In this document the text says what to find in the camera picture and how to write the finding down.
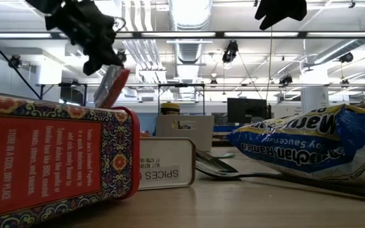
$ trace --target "blue packaging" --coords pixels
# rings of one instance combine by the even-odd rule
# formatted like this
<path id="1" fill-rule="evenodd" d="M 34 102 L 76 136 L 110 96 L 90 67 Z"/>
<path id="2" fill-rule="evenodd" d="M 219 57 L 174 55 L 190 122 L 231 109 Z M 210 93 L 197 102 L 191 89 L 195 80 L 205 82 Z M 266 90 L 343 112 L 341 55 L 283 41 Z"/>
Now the blue packaging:
<path id="1" fill-rule="evenodd" d="M 365 110 L 339 105 L 241 127 L 227 138 L 281 173 L 365 184 Z"/>

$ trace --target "computer monitor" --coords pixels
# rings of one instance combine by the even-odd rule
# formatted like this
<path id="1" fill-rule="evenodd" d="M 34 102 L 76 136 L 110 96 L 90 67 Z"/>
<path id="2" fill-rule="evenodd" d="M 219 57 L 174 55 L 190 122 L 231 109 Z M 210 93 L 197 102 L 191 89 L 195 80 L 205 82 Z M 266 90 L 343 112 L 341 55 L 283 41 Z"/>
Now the computer monitor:
<path id="1" fill-rule="evenodd" d="M 249 124 L 253 117 L 269 118 L 267 101 L 263 99 L 228 98 L 227 121 Z"/>

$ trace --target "desk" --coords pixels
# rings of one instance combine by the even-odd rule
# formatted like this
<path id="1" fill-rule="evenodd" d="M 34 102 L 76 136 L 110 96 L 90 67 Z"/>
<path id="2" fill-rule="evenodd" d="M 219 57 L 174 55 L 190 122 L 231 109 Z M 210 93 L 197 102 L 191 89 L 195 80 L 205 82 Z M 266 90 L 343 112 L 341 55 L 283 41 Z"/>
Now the desk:
<path id="1" fill-rule="evenodd" d="M 235 148 L 225 162 L 241 172 L 274 172 Z M 40 227 L 67 228 L 365 228 L 365 201 L 278 180 L 214 181 L 197 173 L 189 188 L 140 191 L 131 199 L 107 201 Z"/>

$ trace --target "ceiling duct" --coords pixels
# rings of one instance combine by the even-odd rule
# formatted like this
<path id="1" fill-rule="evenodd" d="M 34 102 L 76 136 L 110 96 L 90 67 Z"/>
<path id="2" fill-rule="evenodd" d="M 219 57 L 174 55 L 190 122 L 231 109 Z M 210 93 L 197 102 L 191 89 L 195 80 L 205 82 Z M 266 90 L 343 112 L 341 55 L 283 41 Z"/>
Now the ceiling duct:
<path id="1" fill-rule="evenodd" d="M 169 7 L 172 30 L 208 30 L 212 0 L 169 0 Z M 176 53 L 181 63 L 194 64 L 201 57 L 202 44 L 176 44 Z"/>
<path id="2" fill-rule="evenodd" d="M 169 0 L 169 14 L 171 28 L 174 31 L 206 31 L 210 23 L 212 0 Z M 203 44 L 179 44 L 175 45 L 177 74 L 183 80 L 194 83 L 200 70 L 199 66 L 193 66 L 201 58 Z M 180 88 L 184 98 L 193 98 L 194 94 L 187 94 L 188 88 Z"/>
<path id="3" fill-rule="evenodd" d="M 329 61 L 335 60 L 335 59 L 351 52 L 352 50 L 354 50 L 358 47 L 361 47 L 362 45 L 365 45 L 365 39 L 354 39 L 352 41 L 341 41 L 341 42 L 335 44 L 334 46 L 331 46 L 327 50 L 323 51 L 322 53 L 314 55 L 313 58 L 311 58 L 312 56 L 309 56 L 308 57 L 309 63 L 306 64 L 305 67 L 307 67 L 307 68 L 313 67 L 314 65 L 320 65 L 320 64 L 324 64 Z M 297 58 L 295 60 L 302 61 L 301 58 L 305 58 L 305 56 L 300 56 L 299 58 Z M 286 67 L 284 67 L 281 70 L 279 70 L 278 72 L 276 72 L 274 75 L 277 75 L 278 77 L 285 76 L 286 72 L 294 71 L 298 67 L 298 65 L 294 64 L 294 63 L 296 63 L 296 61 L 291 62 Z"/>
<path id="4" fill-rule="evenodd" d="M 331 48 L 323 51 L 314 58 L 314 64 L 323 64 L 339 58 L 362 45 L 365 45 L 365 39 L 355 39 L 352 41 L 342 41 Z"/>

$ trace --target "gold lid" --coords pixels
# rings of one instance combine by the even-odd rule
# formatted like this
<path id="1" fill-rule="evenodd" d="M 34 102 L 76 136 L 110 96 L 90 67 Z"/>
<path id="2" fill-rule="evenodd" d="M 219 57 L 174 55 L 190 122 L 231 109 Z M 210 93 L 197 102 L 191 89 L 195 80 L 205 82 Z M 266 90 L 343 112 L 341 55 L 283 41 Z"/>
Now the gold lid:
<path id="1" fill-rule="evenodd" d="M 180 105 L 179 104 L 175 104 L 175 103 L 162 103 L 162 108 L 173 108 L 173 109 L 180 109 Z"/>

